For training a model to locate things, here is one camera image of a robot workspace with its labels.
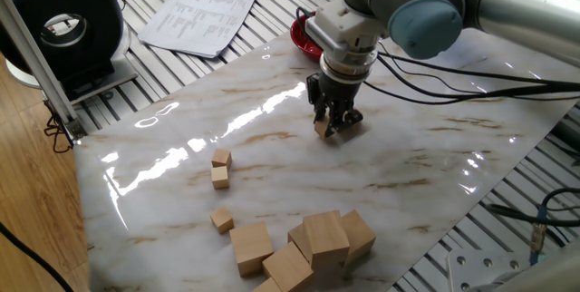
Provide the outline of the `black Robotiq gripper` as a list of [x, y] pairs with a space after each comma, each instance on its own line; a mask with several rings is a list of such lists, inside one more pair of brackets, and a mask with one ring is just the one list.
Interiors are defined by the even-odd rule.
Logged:
[[352, 128], [363, 120], [353, 108], [361, 81], [336, 81], [325, 73], [314, 73], [306, 78], [308, 101], [314, 107], [314, 122], [329, 118], [325, 136], [330, 137]]

